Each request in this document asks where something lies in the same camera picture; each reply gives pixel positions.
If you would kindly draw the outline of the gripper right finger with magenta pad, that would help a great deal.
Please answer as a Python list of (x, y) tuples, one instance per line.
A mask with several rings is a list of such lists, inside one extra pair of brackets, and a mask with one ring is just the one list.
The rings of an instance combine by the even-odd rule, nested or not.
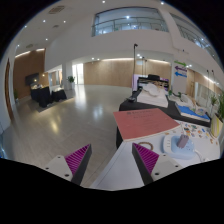
[(182, 169), (182, 166), (167, 154), (157, 154), (136, 143), (132, 144), (132, 154), (145, 185)]

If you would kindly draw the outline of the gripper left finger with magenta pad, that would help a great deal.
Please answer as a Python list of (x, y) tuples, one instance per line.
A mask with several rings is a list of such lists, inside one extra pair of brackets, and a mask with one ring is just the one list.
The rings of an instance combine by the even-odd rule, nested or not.
[(66, 156), (57, 155), (44, 167), (44, 170), (80, 185), (91, 154), (92, 147), (87, 144)]

